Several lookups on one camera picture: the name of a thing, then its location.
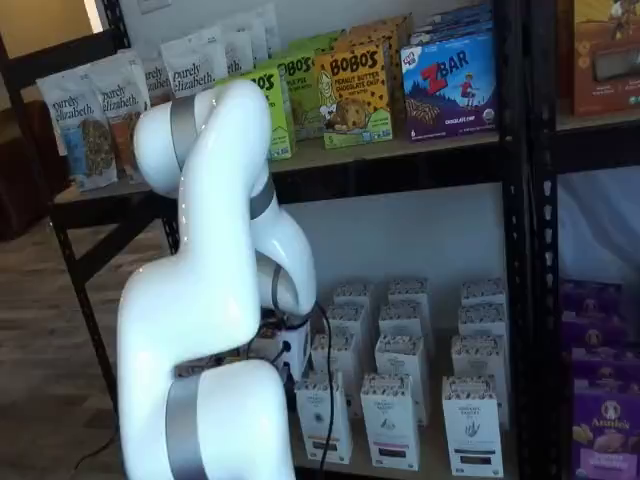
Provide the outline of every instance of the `purple box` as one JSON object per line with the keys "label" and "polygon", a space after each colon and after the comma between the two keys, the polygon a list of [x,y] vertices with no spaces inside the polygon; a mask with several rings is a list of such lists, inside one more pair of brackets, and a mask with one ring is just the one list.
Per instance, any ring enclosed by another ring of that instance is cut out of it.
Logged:
{"label": "purple box", "polygon": [[562,280],[560,307],[578,317],[614,319],[620,316],[622,285],[618,283]]}
{"label": "purple box", "polygon": [[572,469],[576,480],[636,480],[640,454],[637,384],[576,380]]}
{"label": "purple box", "polygon": [[562,315],[562,348],[621,347],[629,342],[629,327],[614,319],[575,317],[570,312]]}
{"label": "purple box", "polygon": [[640,355],[622,348],[573,348],[571,373],[578,379],[640,382]]}
{"label": "purple box", "polygon": [[492,32],[409,45],[400,56],[411,140],[495,129]]}

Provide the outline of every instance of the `green bobo's box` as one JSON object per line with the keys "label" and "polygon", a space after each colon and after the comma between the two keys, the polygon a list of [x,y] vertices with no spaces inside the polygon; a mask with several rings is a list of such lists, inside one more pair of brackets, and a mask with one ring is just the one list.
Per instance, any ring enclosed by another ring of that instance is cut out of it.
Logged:
{"label": "green bobo's box", "polygon": [[277,65],[285,72],[296,140],[322,137],[325,130],[318,85],[313,73],[314,56],[314,50],[306,48],[284,52],[263,64]]}
{"label": "green bobo's box", "polygon": [[[269,160],[290,158],[295,152],[296,140],[284,69],[279,69],[277,65],[259,66],[253,72],[241,75],[240,78],[251,80],[258,85],[269,103],[271,128],[273,129]],[[232,79],[224,79],[217,84],[229,81]]]}

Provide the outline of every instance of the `bobo's logo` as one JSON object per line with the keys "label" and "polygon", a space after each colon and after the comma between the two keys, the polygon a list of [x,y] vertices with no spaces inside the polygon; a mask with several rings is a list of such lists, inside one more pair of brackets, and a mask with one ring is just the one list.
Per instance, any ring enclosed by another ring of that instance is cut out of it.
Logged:
{"label": "bobo's logo", "polygon": [[278,68],[284,68],[290,77],[298,72],[307,73],[311,70],[311,67],[313,67],[313,59],[311,57],[301,57],[278,65]]}
{"label": "bobo's logo", "polygon": [[469,65],[467,52],[460,50],[455,55],[451,55],[447,61],[436,62],[423,69],[420,76],[427,82],[427,93],[434,95],[443,88],[447,88],[449,85],[447,77],[466,65]]}
{"label": "bobo's logo", "polygon": [[600,411],[607,420],[615,420],[620,416],[620,405],[618,402],[608,400],[602,404]]}
{"label": "bobo's logo", "polygon": [[338,75],[340,72],[355,73],[362,68],[375,68],[378,66],[378,51],[368,50],[360,55],[351,55],[341,59],[331,60],[331,75]]}
{"label": "bobo's logo", "polygon": [[258,78],[252,78],[251,81],[260,87],[260,90],[272,90],[275,86],[273,82],[273,73],[266,73]]}

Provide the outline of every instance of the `white wall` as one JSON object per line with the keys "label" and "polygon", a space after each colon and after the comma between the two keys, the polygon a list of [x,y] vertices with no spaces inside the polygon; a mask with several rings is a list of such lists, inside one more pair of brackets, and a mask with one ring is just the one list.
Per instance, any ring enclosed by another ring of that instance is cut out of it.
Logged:
{"label": "white wall", "polygon": [[[121,0],[134,46],[159,42],[211,25],[264,0],[173,0],[141,15],[136,0]],[[384,16],[455,8],[462,1],[275,0],[283,45],[298,37]],[[431,279],[437,326],[453,326],[460,283],[504,274],[502,205],[498,185],[431,190],[291,205],[309,236],[321,298],[345,277],[382,280],[393,275]]]}
{"label": "white wall", "polygon": [[460,284],[504,274],[496,184],[288,206],[311,242],[320,298],[343,278],[431,281],[436,326],[457,321]]}
{"label": "white wall", "polygon": [[[141,41],[170,40],[232,13],[263,5],[266,0],[172,0],[170,7],[141,15],[137,0],[120,0],[134,46]],[[416,20],[429,13],[453,9],[466,0],[273,0],[283,45],[316,33],[413,12]]]}

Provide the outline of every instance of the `white box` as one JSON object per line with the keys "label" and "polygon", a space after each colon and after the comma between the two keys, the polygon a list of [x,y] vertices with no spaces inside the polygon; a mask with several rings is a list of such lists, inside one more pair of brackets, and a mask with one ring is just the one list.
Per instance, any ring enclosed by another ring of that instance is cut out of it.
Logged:
{"label": "white box", "polygon": [[327,319],[331,325],[332,334],[344,335],[345,333],[350,333],[355,337],[356,350],[358,351],[362,369],[365,372],[374,372],[375,360],[370,344],[365,307],[355,302],[332,304],[327,309]]}
{"label": "white box", "polygon": [[509,429],[504,337],[456,335],[451,340],[451,359],[456,376],[494,377],[500,425]]}
{"label": "white box", "polygon": [[511,391],[511,360],[509,356],[509,330],[505,306],[500,303],[485,303],[460,307],[458,310],[460,335],[493,335],[504,339],[507,391]]}
{"label": "white box", "polygon": [[413,300],[390,301],[380,309],[380,335],[422,337],[420,304]]}
{"label": "white box", "polygon": [[501,303],[506,305],[507,294],[501,278],[488,278],[462,284],[461,304],[463,307],[482,303]]}
{"label": "white box", "polygon": [[498,402],[492,379],[444,377],[442,408],[451,473],[503,477]]}
{"label": "white box", "polygon": [[[329,337],[316,335],[313,337],[311,358],[313,366],[318,372],[327,373],[327,348]],[[358,352],[355,348],[355,338],[350,333],[331,336],[331,370],[342,372],[344,394],[347,399],[347,410],[352,418],[362,418],[360,404],[360,386],[362,385],[362,370]]]}
{"label": "white box", "polygon": [[373,465],[418,470],[420,437],[411,377],[367,374],[361,398]]}
{"label": "white box", "polygon": [[333,291],[333,303],[358,303],[364,307],[364,318],[369,348],[371,351],[376,346],[378,339],[378,327],[373,321],[377,317],[376,305],[373,298],[373,284],[368,282],[349,281],[343,282]]}
{"label": "white box", "polygon": [[389,282],[387,295],[390,301],[413,300],[420,304],[422,312],[422,332],[426,339],[429,356],[435,353],[435,339],[431,326],[431,309],[429,308],[429,281],[426,278],[395,279]]}
{"label": "white box", "polygon": [[382,335],[376,345],[378,372],[388,375],[409,375],[418,425],[429,424],[429,365],[420,337],[390,337]]}
{"label": "white box", "polygon": [[[347,417],[342,373],[333,371],[333,428],[327,449],[327,462],[349,463],[353,440]],[[329,432],[331,392],[326,373],[311,372],[308,378],[296,383],[296,404],[307,457],[320,460]]]}

